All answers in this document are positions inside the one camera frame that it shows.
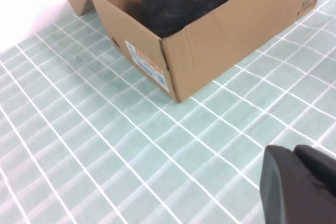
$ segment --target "white wall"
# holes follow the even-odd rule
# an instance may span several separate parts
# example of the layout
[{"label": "white wall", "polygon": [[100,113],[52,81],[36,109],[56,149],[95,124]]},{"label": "white wall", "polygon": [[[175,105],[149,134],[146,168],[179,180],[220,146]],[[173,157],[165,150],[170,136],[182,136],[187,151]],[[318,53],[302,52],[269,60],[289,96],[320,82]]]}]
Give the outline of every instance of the white wall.
[{"label": "white wall", "polygon": [[0,0],[0,52],[70,12],[67,0]]}]

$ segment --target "shoe box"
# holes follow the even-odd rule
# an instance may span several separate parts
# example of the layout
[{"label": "shoe box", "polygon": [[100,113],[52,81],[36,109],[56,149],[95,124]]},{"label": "shoe box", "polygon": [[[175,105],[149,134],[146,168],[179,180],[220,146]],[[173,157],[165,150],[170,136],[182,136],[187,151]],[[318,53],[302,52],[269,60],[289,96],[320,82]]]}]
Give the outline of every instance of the shoe box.
[{"label": "shoe box", "polygon": [[68,0],[77,15],[96,9],[116,48],[182,102],[310,12],[317,0],[229,0],[176,34],[140,24],[140,0]]}]

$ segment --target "black plastic object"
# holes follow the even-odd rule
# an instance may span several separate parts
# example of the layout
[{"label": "black plastic object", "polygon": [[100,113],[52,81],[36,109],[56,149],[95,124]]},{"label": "black plastic object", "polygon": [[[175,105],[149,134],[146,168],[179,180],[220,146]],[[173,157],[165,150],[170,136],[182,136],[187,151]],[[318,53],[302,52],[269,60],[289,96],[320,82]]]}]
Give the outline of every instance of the black plastic object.
[{"label": "black plastic object", "polygon": [[336,161],[306,145],[267,146],[260,195],[266,224],[336,224]]}]

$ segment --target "tiled surface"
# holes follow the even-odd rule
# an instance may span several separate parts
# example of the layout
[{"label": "tiled surface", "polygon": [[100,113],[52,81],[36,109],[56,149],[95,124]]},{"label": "tiled surface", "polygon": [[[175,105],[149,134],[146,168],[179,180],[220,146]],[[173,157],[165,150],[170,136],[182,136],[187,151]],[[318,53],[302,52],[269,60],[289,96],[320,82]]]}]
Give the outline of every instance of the tiled surface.
[{"label": "tiled surface", "polygon": [[0,223],[264,223],[263,148],[336,156],[336,0],[177,105],[96,13],[0,55]]}]

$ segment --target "barcode label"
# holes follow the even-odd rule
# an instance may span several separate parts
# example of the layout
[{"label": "barcode label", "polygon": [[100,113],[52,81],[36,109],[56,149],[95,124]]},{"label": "barcode label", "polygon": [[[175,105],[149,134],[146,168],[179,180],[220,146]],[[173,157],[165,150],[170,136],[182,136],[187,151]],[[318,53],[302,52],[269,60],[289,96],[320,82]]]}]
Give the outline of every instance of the barcode label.
[{"label": "barcode label", "polygon": [[153,61],[146,57],[141,51],[136,49],[132,44],[126,41],[128,51],[130,52],[133,61],[150,77],[152,77],[157,83],[159,83],[166,91],[169,92],[169,88],[166,83],[166,79],[163,74],[163,70],[159,68]]}]

